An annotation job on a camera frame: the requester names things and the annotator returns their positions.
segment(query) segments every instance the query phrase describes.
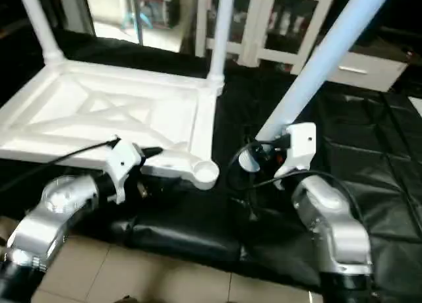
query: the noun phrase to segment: white cabinet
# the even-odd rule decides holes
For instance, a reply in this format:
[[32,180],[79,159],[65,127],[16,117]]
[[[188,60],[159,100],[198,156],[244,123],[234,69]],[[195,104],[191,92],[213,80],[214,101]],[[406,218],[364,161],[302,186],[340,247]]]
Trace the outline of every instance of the white cabinet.
[[349,52],[328,81],[387,92],[407,63]]
[[[240,65],[282,63],[299,74],[332,0],[235,0],[227,52]],[[198,0],[196,56],[214,47],[218,0]]]

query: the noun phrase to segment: black cable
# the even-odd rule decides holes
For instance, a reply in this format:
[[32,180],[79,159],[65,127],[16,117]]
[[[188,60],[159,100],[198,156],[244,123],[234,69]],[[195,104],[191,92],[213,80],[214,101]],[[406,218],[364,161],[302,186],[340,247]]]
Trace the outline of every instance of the black cable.
[[253,184],[251,186],[245,186],[245,187],[234,186],[233,183],[231,182],[230,171],[231,171],[234,163],[239,159],[239,156],[241,155],[241,153],[243,153],[245,150],[248,150],[249,148],[254,147],[254,146],[274,145],[274,144],[276,144],[276,142],[277,142],[277,140],[272,141],[272,142],[254,141],[254,142],[251,142],[251,143],[243,146],[239,151],[237,151],[237,153],[231,158],[229,164],[227,165],[227,173],[226,173],[226,184],[227,184],[227,186],[234,191],[248,191],[248,190],[254,190],[254,189],[260,188],[261,186],[266,186],[267,184],[272,184],[276,181],[280,181],[280,180],[287,178],[287,177],[292,177],[292,176],[297,176],[297,175],[318,175],[318,176],[321,176],[321,177],[326,178],[326,179],[328,178],[328,179],[332,180],[333,182],[335,182],[335,186],[337,186],[343,192],[343,194],[345,195],[345,197],[347,198],[347,200],[351,204],[352,209],[355,212],[356,218],[366,228],[366,226],[363,222],[363,215],[362,215],[361,209],[360,209],[359,205],[357,204],[355,196],[350,192],[349,188],[339,178],[335,177],[334,175],[332,175],[330,173],[326,173],[324,171],[318,171],[318,170],[292,171],[290,173],[286,173],[285,175],[282,175],[282,176],[279,176],[279,177],[276,177],[276,178],[272,178],[270,180],[262,181],[262,182]]
[[58,157],[54,160],[48,161],[47,163],[44,163],[43,165],[37,166],[37,167],[27,171],[26,173],[18,176],[17,178],[13,179],[12,181],[4,184],[3,186],[0,187],[0,193],[3,193],[7,190],[10,190],[12,187],[16,186],[17,184],[19,184],[23,180],[43,171],[44,169],[47,169],[48,167],[51,167],[52,165],[60,163],[63,160],[66,160],[66,159],[68,159],[68,158],[70,158],[74,155],[78,155],[79,153],[87,152],[88,150],[94,150],[96,148],[100,148],[100,147],[103,147],[103,146],[114,146],[118,140],[119,139],[116,138],[115,140],[108,140],[107,142],[94,144],[94,145],[91,145],[91,146],[88,146],[88,147],[85,147],[85,148],[81,148],[80,150],[73,151],[71,153],[68,153],[67,155]]
[[233,166],[235,165],[235,162],[239,159],[239,156],[244,152],[247,151],[255,146],[261,146],[261,145],[274,145],[277,141],[271,141],[271,142],[263,142],[255,140],[253,142],[250,142],[246,145],[244,145],[240,150],[238,150],[233,157],[230,159],[230,162],[227,164],[227,171],[226,171],[226,184],[227,186],[234,190],[234,191],[242,191],[242,189],[238,189],[236,186],[233,185],[231,182],[230,172],[233,169]]

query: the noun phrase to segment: black mat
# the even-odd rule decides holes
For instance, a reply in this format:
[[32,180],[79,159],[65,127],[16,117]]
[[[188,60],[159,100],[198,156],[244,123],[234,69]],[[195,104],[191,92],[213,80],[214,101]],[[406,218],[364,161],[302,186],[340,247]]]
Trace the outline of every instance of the black mat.
[[[58,33],[57,39],[72,59],[206,76],[206,62],[187,55],[67,32]],[[0,56],[7,65],[1,89],[5,101],[40,69],[42,59],[27,30],[0,41]],[[213,160],[222,176],[231,155],[247,136],[255,135],[293,80],[256,69],[227,70],[213,143]],[[370,230],[383,302],[420,302],[422,118],[405,96],[328,83],[298,121],[317,124],[318,151],[312,167],[341,178],[356,195]],[[31,165],[2,161],[0,180]],[[2,213],[23,216],[38,202],[48,179],[63,172],[84,171],[51,169],[31,184],[3,194]],[[154,198],[109,206],[80,230],[127,246],[318,290],[311,239],[289,202],[289,192],[269,186],[248,197],[229,192],[221,179],[207,192],[187,182],[145,181]]]

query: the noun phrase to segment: beige floor tile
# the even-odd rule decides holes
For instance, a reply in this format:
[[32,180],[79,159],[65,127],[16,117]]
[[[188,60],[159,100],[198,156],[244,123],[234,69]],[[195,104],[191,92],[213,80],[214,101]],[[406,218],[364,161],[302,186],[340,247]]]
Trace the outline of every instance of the beige floor tile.
[[80,303],[70,298],[63,298],[52,293],[37,291],[32,297],[31,303]]
[[230,302],[236,303],[309,303],[309,292],[276,283],[233,274]]
[[112,246],[88,295],[112,303],[130,295],[141,301],[222,303],[230,274],[194,263]]
[[44,277],[40,289],[84,301],[109,244],[81,236],[71,236]]
[[322,296],[317,293],[311,293],[310,303],[324,303]]

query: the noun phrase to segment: white tube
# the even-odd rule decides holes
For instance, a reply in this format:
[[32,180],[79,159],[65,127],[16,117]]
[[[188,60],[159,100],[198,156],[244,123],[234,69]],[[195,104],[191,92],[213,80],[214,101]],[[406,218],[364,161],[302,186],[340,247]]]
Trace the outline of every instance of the white tube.
[[208,79],[224,80],[224,63],[226,62],[227,41],[233,15],[234,0],[219,0],[216,31],[214,33],[214,50],[212,52]]
[[[385,1],[349,1],[305,68],[258,132],[257,140],[273,140],[282,133],[286,125],[294,123]],[[259,170],[258,163],[247,151],[240,155],[239,163],[249,172]]]
[[63,52],[59,49],[55,41],[53,32],[49,27],[47,18],[42,10],[39,0],[22,0],[26,13],[37,35],[38,41],[42,48],[44,63],[62,61],[64,59]]

